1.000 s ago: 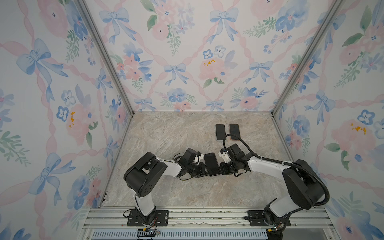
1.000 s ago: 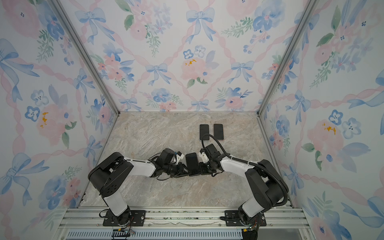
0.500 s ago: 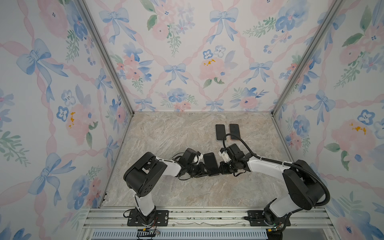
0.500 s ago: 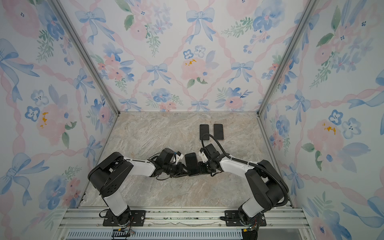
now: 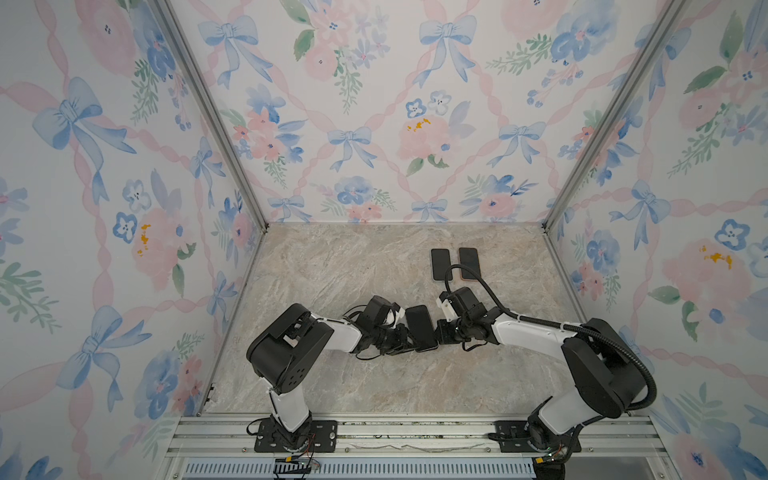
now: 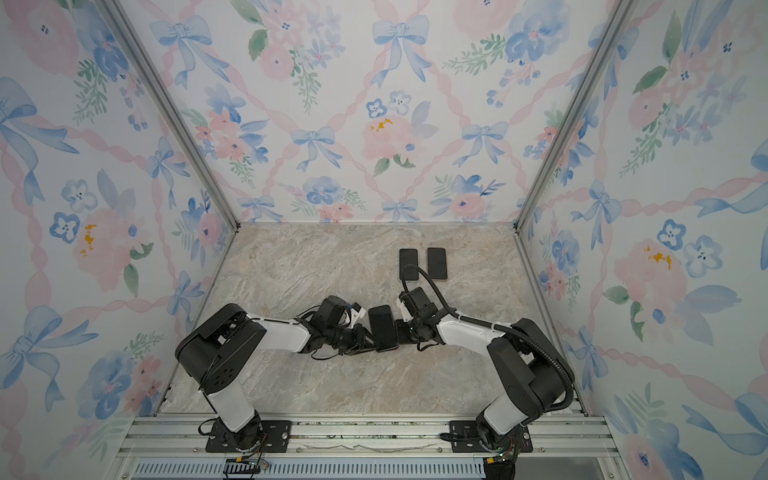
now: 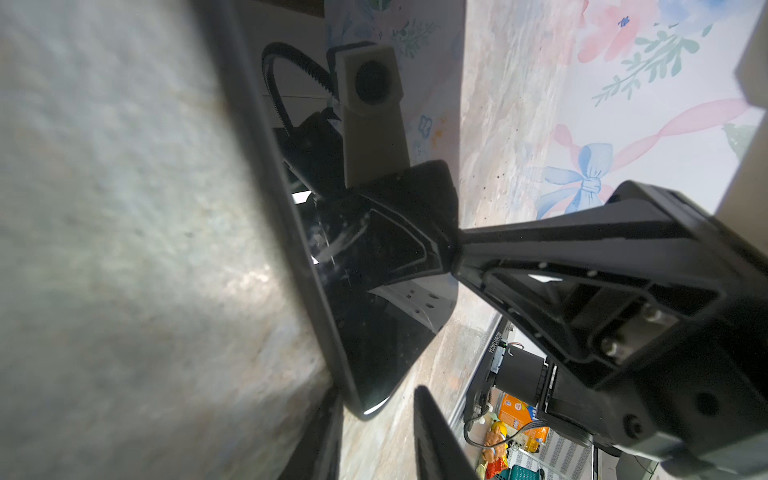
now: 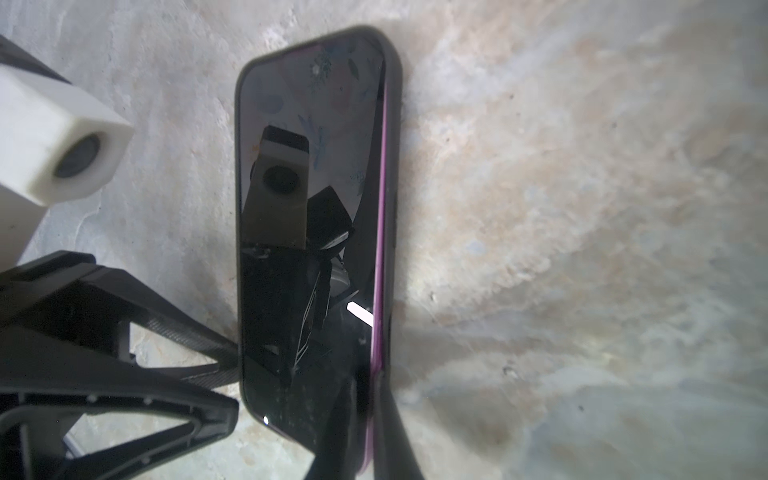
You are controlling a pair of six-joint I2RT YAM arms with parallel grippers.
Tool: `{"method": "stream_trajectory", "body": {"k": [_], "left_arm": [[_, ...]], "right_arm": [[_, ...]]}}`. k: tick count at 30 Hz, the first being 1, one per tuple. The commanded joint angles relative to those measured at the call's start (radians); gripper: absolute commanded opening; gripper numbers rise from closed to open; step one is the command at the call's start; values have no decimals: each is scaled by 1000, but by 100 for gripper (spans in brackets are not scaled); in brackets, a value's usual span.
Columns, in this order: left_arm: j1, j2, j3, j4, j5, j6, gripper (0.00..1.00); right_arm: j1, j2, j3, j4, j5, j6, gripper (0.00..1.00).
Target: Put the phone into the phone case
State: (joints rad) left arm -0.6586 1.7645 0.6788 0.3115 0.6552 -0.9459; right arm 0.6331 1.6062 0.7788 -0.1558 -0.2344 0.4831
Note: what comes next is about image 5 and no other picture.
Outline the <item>phone with pink edge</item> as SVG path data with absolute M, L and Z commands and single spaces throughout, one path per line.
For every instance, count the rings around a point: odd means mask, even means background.
M 429 310 L 425 305 L 409 307 L 405 310 L 409 335 L 412 337 L 417 352 L 431 351 L 438 348 L 435 329 Z

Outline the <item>blue phone black screen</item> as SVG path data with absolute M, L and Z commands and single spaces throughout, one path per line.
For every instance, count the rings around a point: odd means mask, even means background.
M 434 281 L 451 281 L 453 279 L 451 254 L 448 249 L 434 248 L 430 250 L 432 279 Z

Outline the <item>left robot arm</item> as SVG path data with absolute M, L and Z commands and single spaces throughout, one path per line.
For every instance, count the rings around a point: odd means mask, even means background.
M 380 356 L 417 349 L 416 337 L 403 323 L 399 304 L 375 295 L 339 318 L 290 305 L 249 345 L 246 359 L 269 384 L 270 421 L 283 435 L 304 433 L 311 424 L 302 382 L 326 350 L 358 355 L 370 348 Z

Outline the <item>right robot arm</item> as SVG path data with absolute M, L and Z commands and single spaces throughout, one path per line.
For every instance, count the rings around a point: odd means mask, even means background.
M 658 395 L 653 374 L 607 322 L 562 323 L 505 313 L 495 307 L 477 319 L 465 314 L 441 319 L 440 344 L 466 351 L 486 345 L 516 346 L 565 362 L 572 386 L 540 403 L 515 434 L 496 435 L 501 443 L 521 438 L 535 451 L 573 450 L 584 427 L 642 410 Z

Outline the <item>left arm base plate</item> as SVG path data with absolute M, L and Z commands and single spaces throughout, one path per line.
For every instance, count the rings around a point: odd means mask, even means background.
M 272 417 L 261 418 L 246 427 L 254 437 L 256 453 L 333 453 L 337 444 L 338 423 L 334 420 L 306 420 L 294 432 L 289 432 Z

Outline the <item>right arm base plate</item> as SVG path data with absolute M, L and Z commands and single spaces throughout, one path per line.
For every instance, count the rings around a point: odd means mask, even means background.
M 572 433 L 555 435 L 543 424 L 531 424 L 525 420 L 499 420 L 493 423 L 494 430 L 487 434 L 496 442 L 502 453 L 566 454 L 578 453 L 582 446 Z

